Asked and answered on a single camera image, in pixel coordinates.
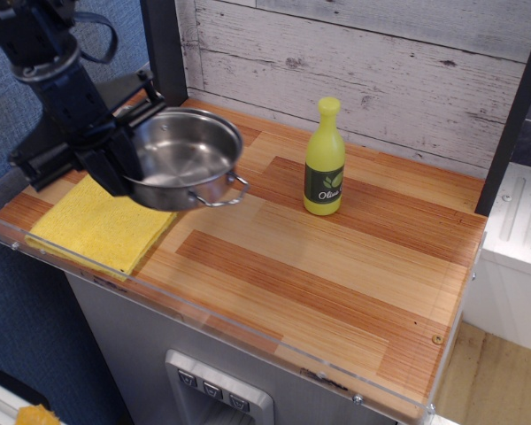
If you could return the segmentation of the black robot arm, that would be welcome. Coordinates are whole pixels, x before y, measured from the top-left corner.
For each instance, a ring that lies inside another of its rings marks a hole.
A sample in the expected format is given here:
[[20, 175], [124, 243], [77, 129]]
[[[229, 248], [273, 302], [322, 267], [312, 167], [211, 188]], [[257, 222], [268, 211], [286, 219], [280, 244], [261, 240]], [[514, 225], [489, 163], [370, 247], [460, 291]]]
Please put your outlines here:
[[34, 130], [9, 155], [36, 190], [71, 170], [85, 170], [115, 197], [128, 196], [144, 173], [134, 145], [135, 129], [165, 107], [140, 70], [95, 84], [82, 63], [107, 65], [118, 37], [100, 58], [83, 52], [72, 35], [78, 23], [109, 26], [98, 14], [77, 12], [73, 1], [0, 1], [0, 48], [13, 76], [42, 104]]

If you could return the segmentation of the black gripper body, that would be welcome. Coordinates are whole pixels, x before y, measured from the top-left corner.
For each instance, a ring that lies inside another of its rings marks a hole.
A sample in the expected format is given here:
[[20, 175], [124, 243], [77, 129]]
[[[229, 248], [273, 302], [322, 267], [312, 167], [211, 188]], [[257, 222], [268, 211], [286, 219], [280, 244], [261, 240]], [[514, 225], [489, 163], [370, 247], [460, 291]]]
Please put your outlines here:
[[9, 156], [36, 190], [71, 170], [87, 171], [74, 148], [99, 141], [113, 130], [132, 130], [135, 135], [139, 125], [165, 107], [150, 71], [100, 84], [93, 83], [82, 66], [60, 72], [15, 66], [12, 71], [42, 103], [40, 121]]

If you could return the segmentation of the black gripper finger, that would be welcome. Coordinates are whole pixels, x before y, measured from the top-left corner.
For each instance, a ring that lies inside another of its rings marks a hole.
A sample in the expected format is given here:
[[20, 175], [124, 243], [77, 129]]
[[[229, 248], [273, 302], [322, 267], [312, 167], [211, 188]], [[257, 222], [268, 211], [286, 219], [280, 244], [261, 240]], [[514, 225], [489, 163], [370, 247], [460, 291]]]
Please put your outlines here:
[[142, 178], [133, 136], [132, 130], [113, 130], [99, 141], [73, 149], [89, 175], [114, 197], [129, 196], [130, 180]]

